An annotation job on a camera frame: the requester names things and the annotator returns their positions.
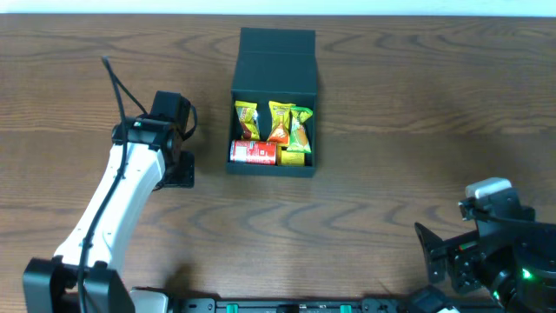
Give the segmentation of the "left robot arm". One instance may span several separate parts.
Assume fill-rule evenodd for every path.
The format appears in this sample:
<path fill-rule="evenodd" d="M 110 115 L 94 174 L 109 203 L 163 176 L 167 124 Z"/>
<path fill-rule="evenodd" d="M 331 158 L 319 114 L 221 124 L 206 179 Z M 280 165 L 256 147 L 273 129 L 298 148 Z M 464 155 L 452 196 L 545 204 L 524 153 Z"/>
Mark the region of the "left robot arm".
<path fill-rule="evenodd" d="M 29 312 L 172 311 L 167 292 L 127 290 L 121 271 L 151 193 L 195 184 L 195 157 L 182 144 L 196 118 L 187 98 L 159 90 L 148 114 L 114 127 L 109 162 L 81 219 L 51 259 L 33 258 L 23 273 Z"/>

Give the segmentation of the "yellow orange snack packet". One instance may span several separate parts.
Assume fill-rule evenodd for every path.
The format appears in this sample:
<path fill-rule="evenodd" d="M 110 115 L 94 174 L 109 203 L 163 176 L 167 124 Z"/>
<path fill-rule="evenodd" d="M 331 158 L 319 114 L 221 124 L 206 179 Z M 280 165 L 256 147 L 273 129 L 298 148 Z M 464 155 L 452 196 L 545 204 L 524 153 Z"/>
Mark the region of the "yellow orange snack packet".
<path fill-rule="evenodd" d="M 293 103 L 278 103 L 275 101 L 268 103 L 272 118 L 271 131 L 268 136 L 269 142 L 274 142 L 278 146 L 289 145 L 291 109 L 294 106 Z"/>

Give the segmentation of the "red soda can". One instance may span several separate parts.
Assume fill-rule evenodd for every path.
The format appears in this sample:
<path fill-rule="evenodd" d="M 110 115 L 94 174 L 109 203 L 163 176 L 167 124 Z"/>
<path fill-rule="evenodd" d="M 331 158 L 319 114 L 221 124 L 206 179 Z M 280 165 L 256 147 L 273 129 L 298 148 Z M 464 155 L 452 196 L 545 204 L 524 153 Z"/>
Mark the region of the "red soda can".
<path fill-rule="evenodd" d="M 229 158 L 233 163 L 276 164 L 277 145 L 272 142 L 234 140 Z"/>

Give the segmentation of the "green orange snack packet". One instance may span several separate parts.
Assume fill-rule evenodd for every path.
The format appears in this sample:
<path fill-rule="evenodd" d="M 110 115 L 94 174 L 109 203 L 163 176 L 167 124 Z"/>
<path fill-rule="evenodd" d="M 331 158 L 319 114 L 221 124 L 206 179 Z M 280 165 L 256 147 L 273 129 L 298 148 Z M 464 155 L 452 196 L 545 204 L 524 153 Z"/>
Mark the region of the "green orange snack packet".
<path fill-rule="evenodd" d="M 313 111 L 309 108 L 299 106 L 291 108 L 291 127 L 288 151 L 306 154 L 311 152 L 305 122 L 312 115 Z"/>

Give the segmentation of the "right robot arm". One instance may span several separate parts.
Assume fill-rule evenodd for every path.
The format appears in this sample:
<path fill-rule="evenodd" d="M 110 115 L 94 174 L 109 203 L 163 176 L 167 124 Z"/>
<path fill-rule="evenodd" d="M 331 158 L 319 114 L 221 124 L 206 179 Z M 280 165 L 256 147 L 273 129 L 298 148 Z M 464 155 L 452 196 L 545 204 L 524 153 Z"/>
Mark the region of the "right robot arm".
<path fill-rule="evenodd" d="M 448 279 L 458 294 L 485 289 L 505 312 L 555 311 L 555 226 L 536 221 L 515 188 L 459 202 L 475 229 L 443 239 L 414 225 L 431 284 Z"/>

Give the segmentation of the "black gift box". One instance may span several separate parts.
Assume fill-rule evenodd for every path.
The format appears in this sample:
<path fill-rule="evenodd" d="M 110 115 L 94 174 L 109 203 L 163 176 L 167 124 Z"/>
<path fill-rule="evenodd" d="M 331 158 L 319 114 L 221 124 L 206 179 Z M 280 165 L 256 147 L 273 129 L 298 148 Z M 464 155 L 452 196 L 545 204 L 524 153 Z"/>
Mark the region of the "black gift box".
<path fill-rule="evenodd" d="M 262 140 L 271 132 L 270 101 L 311 109 L 314 115 L 305 122 L 311 153 L 305 156 L 303 167 L 227 159 L 227 172 L 244 176 L 312 177 L 318 157 L 318 84 L 313 30 L 241 29 L 231 101 L 257 104 Z"/>

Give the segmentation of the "small yellow candy packet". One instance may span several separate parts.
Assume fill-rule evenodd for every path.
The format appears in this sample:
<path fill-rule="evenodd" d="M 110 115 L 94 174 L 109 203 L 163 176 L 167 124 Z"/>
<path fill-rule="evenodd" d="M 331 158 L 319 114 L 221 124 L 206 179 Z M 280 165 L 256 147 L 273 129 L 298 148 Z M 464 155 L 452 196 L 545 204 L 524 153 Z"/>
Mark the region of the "small yellow candy packet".
<path fill-rule="evenodd" d="M 277 162 L 280 166 L 303 167 L 305 165 L 305 154 L 288 151 L 279 147 L 277 150 Z"/>

